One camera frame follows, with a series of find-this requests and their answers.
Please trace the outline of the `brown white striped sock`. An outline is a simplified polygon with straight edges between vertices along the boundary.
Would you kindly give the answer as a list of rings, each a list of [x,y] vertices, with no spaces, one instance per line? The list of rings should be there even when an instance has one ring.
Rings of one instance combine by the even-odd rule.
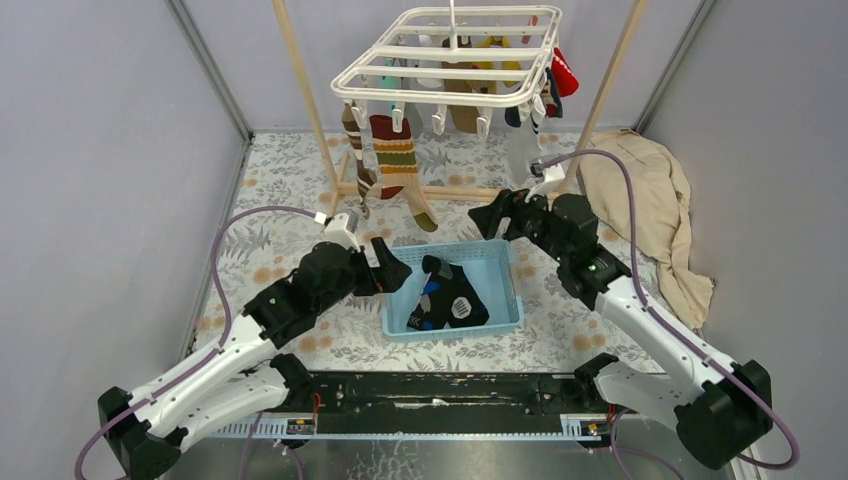
[[[377,182],[377,176],[372,169],[367,168],[365,165],[362,134],[350,104],[344,106],[342,124],[355,159],[356,185],[360,197],[360,210],[363,217],[368,219],[370,217],[370,209],[367,204],[367,198],[372,187]]]

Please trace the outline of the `navy blue sock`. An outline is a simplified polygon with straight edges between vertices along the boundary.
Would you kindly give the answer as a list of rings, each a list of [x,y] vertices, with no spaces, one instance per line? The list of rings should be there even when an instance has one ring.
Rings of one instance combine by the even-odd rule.
[[[548,118],[562,118],[563,106],[558,92],[556,80],[550,67],[545,69],[546,81],[540,92],[540,98],[546,109]],[[504,111],[504,119],[510,127],[518,128],[521,120],[518,107],[508,107]]]

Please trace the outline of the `red white dotted sock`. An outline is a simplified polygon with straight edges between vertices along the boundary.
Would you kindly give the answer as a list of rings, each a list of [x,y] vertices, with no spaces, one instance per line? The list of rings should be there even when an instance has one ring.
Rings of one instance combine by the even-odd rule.
[[[551,73],[556,83],[558,95],[568,97],[577,92],[580,87],[579,80],[567,63],[564,54],[559,47],[553,48],[551,61]]]

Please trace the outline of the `white plastic clip hanger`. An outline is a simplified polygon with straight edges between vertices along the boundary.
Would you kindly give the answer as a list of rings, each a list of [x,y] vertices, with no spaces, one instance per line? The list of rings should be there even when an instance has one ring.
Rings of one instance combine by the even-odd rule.
[[[435,108],[430,121],[435,133],[445,129],[453,107],[473,110],[473,131],[486,138],[497,109],[532,100],[546,81],[553,48],[559,40],[563,11],[552,5],[416,7],[400,14],[358,58],[330,83],[334,95],[350,104],[360,128],[369,127],[368,107],[392,100],[405,103],[405,112],[393,118],[399,132],[407,106]],[[504,36],[510,48],[478,48],[488,36]],[[384,58],[405,61],[389,68]],[[472,62],[517,60],[520,70],[474,70]],[[383,89],[382,75],[401,77],[402,90]],[[496,80],[496,94],[474,93],[469,80]]]

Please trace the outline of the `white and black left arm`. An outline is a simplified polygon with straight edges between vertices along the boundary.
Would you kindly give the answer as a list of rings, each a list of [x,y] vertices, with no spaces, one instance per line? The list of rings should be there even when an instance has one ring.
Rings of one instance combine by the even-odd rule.
[[[213,340],[132,391],[98,400],[103,438],[129,479],[156,479],[206,436],[256,412],[308,407],[312,377],[282,348],[348,296],[394,293],[411,275],[380,237],[362,247],[321,242],[260,291]]]

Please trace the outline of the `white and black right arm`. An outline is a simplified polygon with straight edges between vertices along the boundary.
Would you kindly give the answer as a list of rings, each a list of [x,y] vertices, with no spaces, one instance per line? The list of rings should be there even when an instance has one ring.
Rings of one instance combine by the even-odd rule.
[[[563,289],[611,321],[657,364],[663,377],[643,374],[611,355],[575,372],[575,402],[597,412],[627,407],[674,431],[703,466],[718,470],[773,427],[771,377],[754,360],[738,363],[677,323],[635,278],[632,269],[598,240],[598,218],[586,197],[554,202],[527,190],[502,190],[468,215],[487,240],[525,238],[558,264]]]

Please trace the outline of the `light blue plastic basket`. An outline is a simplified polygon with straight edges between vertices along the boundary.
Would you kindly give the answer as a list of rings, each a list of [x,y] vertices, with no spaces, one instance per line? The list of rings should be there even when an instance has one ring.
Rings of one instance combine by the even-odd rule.
[[[384,334],[393,341],[413,342],[505,335],[525,320],[522,297],[513,280],[515,260],[512,248],[504,240],[475,240],[427,245],[393,247],[391,252],[412,269],[403,287],[386,296],[381,309]],[[432,255],[464,270],[464,274],[488,309],[489,319],[481,326],[416,330],[408,326],[408,317],[425,290],[427,274],[423,259]]]

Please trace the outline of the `black patterned sock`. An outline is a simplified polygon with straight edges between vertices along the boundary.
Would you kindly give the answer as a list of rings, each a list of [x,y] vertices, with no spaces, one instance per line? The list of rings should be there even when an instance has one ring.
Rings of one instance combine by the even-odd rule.
[[[408,328],[417,331],[469,328],[489,321],[489,310],[462,266],[425,255],[421,267],[427,278],[407,319]]]

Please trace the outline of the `white black striped sock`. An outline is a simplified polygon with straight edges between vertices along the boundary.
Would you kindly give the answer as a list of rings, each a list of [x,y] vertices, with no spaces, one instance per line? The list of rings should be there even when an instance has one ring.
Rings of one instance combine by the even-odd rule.
[[[545,114],[546,109],[539,95],[527,103],[508,107],[504,112],[505,122],[511,128],[506,159],[511,178],[517,185],[529,179],[530,164],[542,155],[539,130]]]

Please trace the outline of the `maroon olive striped sock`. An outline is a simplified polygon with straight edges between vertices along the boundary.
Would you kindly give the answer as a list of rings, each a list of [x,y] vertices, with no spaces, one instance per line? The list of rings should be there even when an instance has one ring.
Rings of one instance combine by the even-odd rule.
[[[419,180],[415,141],[408,120],[401,122],[399,132],[394,131],[393,118],[388,115],[371,115],[369,124],[379,167],[380,198],[402,196],[415,223],[425,232],[435,232],[438,222]]]

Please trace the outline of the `floral table mat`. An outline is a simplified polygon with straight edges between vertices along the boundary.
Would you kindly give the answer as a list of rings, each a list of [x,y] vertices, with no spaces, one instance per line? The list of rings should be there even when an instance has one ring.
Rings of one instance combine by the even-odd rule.
[[[416,139],[421,180],[433,186],[500,190],[514,182],[505,163],[508,135],[486,140],[460,133]],[[357,211],[350,196],[332,202],[314,138],[263,133],[253,145],[237,211],[248,211],[220,249],[221,291],[210,291],[188,349],[219,337],[227,312],[237,312],[261,289],[286,276],[321,239],[305,211]],[[288,345],[311,370],[569,372],[607,352],[649,373],[659,366],[610,321],[588,311],[560,287],[554,263],[525,240],[512,246],[512,275],[523,300],[524,323],[501,336],[398,342],[383,332],[376,297],[350,297]]]

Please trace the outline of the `teal patterned sock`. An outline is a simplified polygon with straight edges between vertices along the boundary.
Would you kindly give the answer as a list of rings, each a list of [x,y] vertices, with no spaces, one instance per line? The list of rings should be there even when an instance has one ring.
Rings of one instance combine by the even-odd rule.
[[[399,58],[385,57],[384,66],[389,68],[400,68],[405,66],[405,61]],[[382,75],[380,78],[380,86],[383,89],[402,90],[403,80],[401,77],[397,76]],[[405,112],[405,103],[392,100],[389,103],[389,112],[392,118],[394,118],[396,115],[400,116]]]

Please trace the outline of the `beige cloth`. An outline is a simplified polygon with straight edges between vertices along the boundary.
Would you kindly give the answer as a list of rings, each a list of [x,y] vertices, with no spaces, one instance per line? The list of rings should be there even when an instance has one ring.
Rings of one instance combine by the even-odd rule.
[[[656,262],[659,291],[675,316],[689,328],[701,328],[714,285],[689,266],[691,186],[681,164],[665,146],[632,131],[596,134],[589,146],[615,155],[627,168],[635,199],[636,246]],[[584,155],[579,169],[595,215],[629,240],[629,196],[618,165],[604,156]]]

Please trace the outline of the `yellow sock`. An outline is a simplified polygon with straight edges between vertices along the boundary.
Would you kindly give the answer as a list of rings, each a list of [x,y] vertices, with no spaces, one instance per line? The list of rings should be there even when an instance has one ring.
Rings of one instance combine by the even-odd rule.
[[[478,48],[510,48],[511,44],[507,37],[504,36],[488,36],[486,39],[482,40],[478,44],[476,44]],[[521,63],[517,60],[504,60],[504,61],[478,61],[472,62],[471,68],[474,70],[520,70]],[[481,94],[496,94],[497,93],[497,84],[496,80],[469,80],[467,81],[468,86],[471,88],[471,91],[474,93]]]

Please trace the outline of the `wooden drying rack frame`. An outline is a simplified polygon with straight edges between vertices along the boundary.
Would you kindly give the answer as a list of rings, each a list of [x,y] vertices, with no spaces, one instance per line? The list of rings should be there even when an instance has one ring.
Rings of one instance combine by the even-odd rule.
[[[344,180],[348,160],[343,158],[336,164],[331,156],[330,147],[327,143],[325,133],[320,121],[320,114],[315,103],[308,78],[306,66],[297,44],[297,37],[291,22],[289,12],[283,0],[271,2],[282,37],[286,43],[291,66],[294,70],[302,99],[309,115],[312,132],[318,146],[321,159],[331,187],[332,202],[336,203],[345,196],[355,196],[358,188],[351,182]],[[632,2],[630,12],[624,27],[619,35],[618,42],[610,58],[604,77],[600,83],[592,108],[586,119],[577,148],[583,150],[589,144],[592,134],[607,103],[607,98],[618,75],[627,49],[630,46],[633,35],[638,29],[643,13],[648,3],[642,0]],[[476,188],[470,186],[433,186],[423,187],[425,196],[430,200],[463,200],[463,201],[488,201],[494,198],[497,191],[492,188]]]

